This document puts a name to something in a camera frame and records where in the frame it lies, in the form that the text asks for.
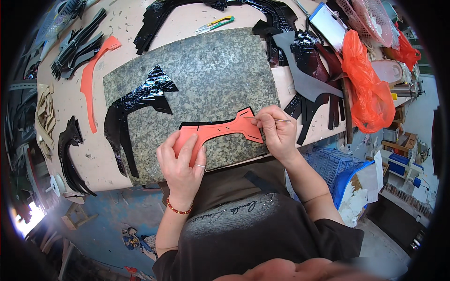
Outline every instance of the dark gray t-shirt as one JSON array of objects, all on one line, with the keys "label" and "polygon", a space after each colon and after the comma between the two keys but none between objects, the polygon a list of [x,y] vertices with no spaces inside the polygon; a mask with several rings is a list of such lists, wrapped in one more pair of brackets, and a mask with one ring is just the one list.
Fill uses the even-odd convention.
[{"label": "dark gray t-shirt", "polygon": [[312,222],[289,197],[257,194],[190,218],[178,250],[165,252],[153,272],[158,281],[211,281],[275,258],[335,261],[358,257],[363,237],[362,230],[329,219]]}]

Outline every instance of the pink plastic basket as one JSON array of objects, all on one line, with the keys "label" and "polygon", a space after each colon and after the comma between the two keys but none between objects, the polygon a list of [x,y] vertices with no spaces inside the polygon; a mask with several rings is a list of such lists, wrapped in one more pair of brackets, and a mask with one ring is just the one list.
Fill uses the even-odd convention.
[{"label": "pink plastic basket", "polygon": [[[380,0],[352,0],[353,7],[348,0],[336,0],[348,16],[348,23],[352,29],[356,30],[361,37],[372,38],[386,47],[392,45],[392,29],[390,19]],[[375,18],[377,24],[381,26],[381,36],[372,23],[369,12]]]}]

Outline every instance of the orange plastic bag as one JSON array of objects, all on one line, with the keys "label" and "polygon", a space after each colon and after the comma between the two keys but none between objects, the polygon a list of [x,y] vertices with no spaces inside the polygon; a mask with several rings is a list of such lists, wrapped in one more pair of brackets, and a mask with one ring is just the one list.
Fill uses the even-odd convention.
[{"label": "orange plastic bag", "polygon": [[403,32],[401,32],[398,28],[397,30],[400,33],[400,36],[398,37],[400,48],[398,50],[392,49],[392,54],[397,61],[404,62],[409,70],[413,71],[414,64],[420,60],[420,52],[411,46],[411,43],[405,37]]},{"label": "orange plastic bag", "polygon": [[378,78],[356,31],[350,30],[345,35],[342,56],[342,70],[355,88],[351,97],[352,121],[365,134],[389,127],[395,115],[389,84]]}]

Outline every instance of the hand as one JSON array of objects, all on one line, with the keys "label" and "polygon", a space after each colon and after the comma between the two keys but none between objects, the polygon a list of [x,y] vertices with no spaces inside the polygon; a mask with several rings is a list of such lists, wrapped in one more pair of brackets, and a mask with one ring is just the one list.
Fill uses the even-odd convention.
[{"label": "hand", "polygon": [[206,165],[206,147],[198,150],[197,159],[193,168],[189,167],[192,149],[198,139],[193,134],[181,148],[178,158],[175,158],[173,146],[180,137],[180,131],[172,133],[167,140],[156,149],[156,156],[161,167],[162,174],[170,189],[170,204],[179,211],[187,211],[192,205],[202,182]]},{"label": "hand", "polygon": [[276,105],[262,108],[252,124],[264,128],[265,142],[270,153],[284,166],[300,153],[295,148],[297,121]]}]

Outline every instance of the wooden stool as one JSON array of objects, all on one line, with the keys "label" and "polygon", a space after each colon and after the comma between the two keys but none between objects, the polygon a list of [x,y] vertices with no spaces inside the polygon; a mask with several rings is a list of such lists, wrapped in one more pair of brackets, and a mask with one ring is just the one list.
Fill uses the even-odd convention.
[{"label": "wooden stool", "polygon": [[[70,217],[71,213],[75,213],[78,221],[74,222],[72,220],[72,218]],[[77,228],[79,228],[82,224],[90,221],[91,219],[94,219],[96,217],[98,217],[99,214],[95,214],[93,216],[88,216],[86,215],[86,213],[84,212],[83,208],[81,207],[80,204],[78,203],[72,203],[72,205],[70,205],[70,208],[67,210],[66,215],[61,217],[64,221],[64,223],[67,225],[67,227],[70,230],[77,230]]]}]

